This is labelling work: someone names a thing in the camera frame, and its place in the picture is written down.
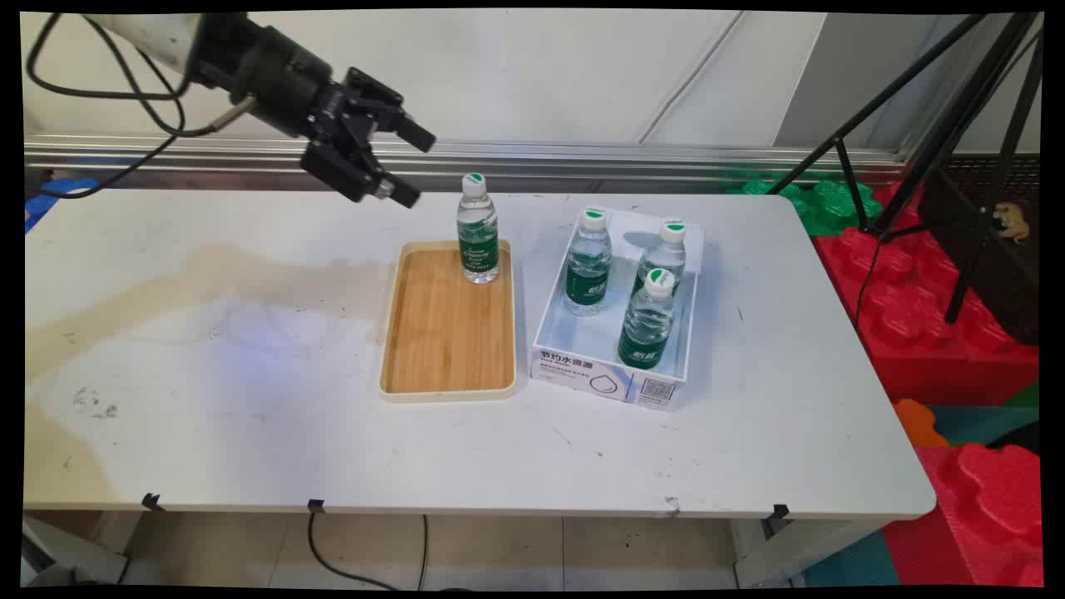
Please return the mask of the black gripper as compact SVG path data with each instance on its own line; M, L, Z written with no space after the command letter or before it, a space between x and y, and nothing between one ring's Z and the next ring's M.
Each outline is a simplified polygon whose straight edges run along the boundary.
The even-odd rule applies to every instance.
M247 12L206 12L194 56L197 82L228 91L232 106L255 99L250 113L289 137L315 140L335 126L317 126L324 112L372 117L377 130L395 133L423 153L437 137L406 110L399 92L368 72L350 67L342 80L334 68L271 26L260 26ZM347 107L335 106L335 85L344 85ZM333 141L310 141L300 167L347 200L366 195L414 207L421 190L386 171L368 147L342 152Z

